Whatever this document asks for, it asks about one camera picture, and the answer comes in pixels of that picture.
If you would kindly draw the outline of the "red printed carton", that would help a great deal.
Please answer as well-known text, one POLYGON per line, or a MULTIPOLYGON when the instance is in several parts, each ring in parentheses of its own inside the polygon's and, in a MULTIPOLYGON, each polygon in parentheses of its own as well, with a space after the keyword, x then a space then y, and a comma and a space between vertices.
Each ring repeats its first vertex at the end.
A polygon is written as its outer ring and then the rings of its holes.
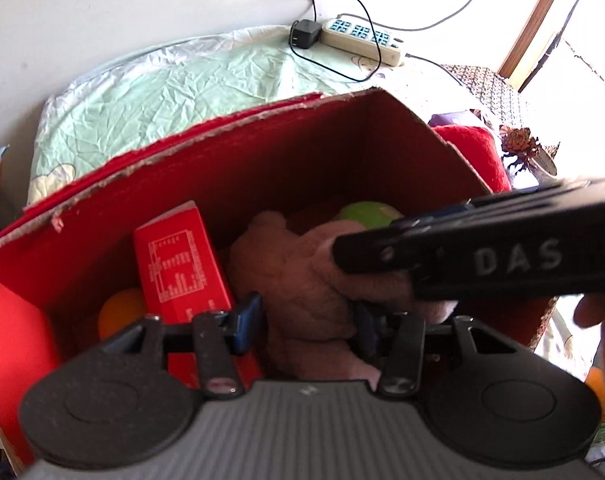
POLYGON ((133 244, 147 312, 167 325, 211 314, 243 386, 261 378, 250 346, 261 321, 262 298, 250 292, 238 304, 232 300, 195 203, 189 200, 139 226, 133 244))

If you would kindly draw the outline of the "pink plush toy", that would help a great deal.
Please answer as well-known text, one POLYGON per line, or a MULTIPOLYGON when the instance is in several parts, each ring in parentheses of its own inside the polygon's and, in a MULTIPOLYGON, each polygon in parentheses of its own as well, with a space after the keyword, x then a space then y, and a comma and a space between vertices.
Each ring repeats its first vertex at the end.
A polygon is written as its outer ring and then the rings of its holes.
POLYGON ((381 373, 359 359, 348 341, 357 333, 350 304, 371 301, 393 312, 412 312, 439 324, 455 310, 451 300, 415 299, 403 272, 346 274, 336 266, 336 237, 359 233, 351 220, 330 221, 297 235, 283 214, 258 214, 232 245, 226 275, 236 296, 258 292, 267 315, 263 348, 274 374, 300 380, 365 380, 381 373))

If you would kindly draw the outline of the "green plush doll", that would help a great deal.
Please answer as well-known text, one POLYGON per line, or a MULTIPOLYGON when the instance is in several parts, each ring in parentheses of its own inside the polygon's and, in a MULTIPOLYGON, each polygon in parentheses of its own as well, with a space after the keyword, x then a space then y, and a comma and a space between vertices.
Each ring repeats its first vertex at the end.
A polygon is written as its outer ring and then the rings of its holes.
POLYGON ((403 218, 396 208, 377 202, 358 202, 343 207, 336 220, 350 220, 362 224, 365 229, 378 229, 390 226, 395 220, 403 218))

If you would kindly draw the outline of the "dried flower in vase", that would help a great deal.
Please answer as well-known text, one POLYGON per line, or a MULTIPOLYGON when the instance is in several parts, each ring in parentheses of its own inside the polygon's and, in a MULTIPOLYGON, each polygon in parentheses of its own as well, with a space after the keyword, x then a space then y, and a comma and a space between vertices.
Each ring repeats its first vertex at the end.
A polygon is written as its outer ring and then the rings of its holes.
POLYGON ((510 159, 505 166, 511 180, 523 171, 529 172, 539 183, 557 180, 555 158, 560 143, 544 146, 530 128, 512 128, 501 125, 499 128, 502 162, 510 159))

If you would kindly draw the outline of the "orange gourd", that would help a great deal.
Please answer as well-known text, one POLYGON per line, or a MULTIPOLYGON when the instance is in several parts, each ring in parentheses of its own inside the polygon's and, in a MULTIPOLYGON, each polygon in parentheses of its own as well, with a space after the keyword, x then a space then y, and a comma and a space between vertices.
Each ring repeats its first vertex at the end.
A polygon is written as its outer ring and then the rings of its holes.
POLYGON ((97 331, 101 340, 108 339, 123 328, 142 318, 146 313, 144 295, 139 288, 117 292, 103 304, 97 318, 97 331))

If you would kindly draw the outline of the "red embroidered pillow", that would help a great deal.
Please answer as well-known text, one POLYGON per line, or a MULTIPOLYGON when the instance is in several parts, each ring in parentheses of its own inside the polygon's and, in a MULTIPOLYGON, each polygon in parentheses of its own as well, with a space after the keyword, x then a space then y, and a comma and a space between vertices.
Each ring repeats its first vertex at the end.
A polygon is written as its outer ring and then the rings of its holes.
POLYGON ((493 193, 511 191, 512 185, 498 155, 495 138, 483 127, 444 125, 433 130, 453 144, 493 193))

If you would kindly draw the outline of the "wicker chair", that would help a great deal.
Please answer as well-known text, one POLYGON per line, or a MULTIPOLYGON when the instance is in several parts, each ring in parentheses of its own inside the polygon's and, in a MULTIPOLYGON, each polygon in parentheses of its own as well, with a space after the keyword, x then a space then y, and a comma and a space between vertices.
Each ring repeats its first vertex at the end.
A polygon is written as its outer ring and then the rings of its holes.
POLYGON ((525 126, 525 105, 505 78, 483 66, 444 64, 443 67, 472 93, 479 102, 481 118, 493 129, 525 126))

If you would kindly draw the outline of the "purple cloth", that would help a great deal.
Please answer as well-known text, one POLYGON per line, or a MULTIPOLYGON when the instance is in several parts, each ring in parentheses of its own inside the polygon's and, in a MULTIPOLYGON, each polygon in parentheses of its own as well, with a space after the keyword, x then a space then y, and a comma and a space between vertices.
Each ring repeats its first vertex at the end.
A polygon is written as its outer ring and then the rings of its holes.
POLYGON ((471 110, 460 110, 459 112, 432 114, 429 118, 431 127, 456 125, 464 127, 485 127, 485 122, 478 118, 471 110))

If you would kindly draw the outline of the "large red cardboard box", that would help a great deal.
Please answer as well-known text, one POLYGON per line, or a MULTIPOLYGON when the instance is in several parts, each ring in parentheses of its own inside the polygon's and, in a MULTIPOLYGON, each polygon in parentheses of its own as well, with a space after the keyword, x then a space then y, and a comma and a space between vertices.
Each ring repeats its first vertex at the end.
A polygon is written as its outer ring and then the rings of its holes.
POLYGON ((219 117, 111 160, 0 233, 0 438, 33 460, 18 405, 97 340, 101 305, 138 279, 132 234, 193 202, 224 246, 266 210, 297 226, 374 200, 423 214, 496 191, 481 165, 389 93, 300 96, 219 117))

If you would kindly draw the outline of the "green bed sheet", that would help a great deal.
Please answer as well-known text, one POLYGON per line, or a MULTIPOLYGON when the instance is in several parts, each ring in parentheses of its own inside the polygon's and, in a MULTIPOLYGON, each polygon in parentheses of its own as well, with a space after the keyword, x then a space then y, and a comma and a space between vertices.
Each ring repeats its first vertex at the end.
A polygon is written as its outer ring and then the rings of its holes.
POLYGON ((201 122, 308 93, 368 88, 387 73, 324 44, 296 56, 285 26, 200 36, 120 58, 45 102, 27 203, 201 122))

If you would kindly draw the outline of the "white power strip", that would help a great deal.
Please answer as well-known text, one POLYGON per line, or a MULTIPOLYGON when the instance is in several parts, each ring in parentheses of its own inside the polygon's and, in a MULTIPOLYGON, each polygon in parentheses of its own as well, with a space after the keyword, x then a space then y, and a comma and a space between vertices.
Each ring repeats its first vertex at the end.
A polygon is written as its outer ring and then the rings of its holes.
POLYGON ((372 26, 367 21, 352 18, 331 18, 322 24, 320 40, 330 47, 381 60, 388 66, 399 66, 406 55, 407 45, 397 32, 372 26))

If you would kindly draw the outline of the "black power adapter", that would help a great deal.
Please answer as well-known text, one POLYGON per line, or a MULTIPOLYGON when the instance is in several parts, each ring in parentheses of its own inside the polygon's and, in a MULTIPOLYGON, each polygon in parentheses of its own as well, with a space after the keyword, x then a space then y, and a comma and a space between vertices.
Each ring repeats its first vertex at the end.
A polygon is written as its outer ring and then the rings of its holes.
POLYGON ((322 25, 316 21, 300 20, 290 26, 288 44, 292 48, 308 50, 320 38, 322 25))

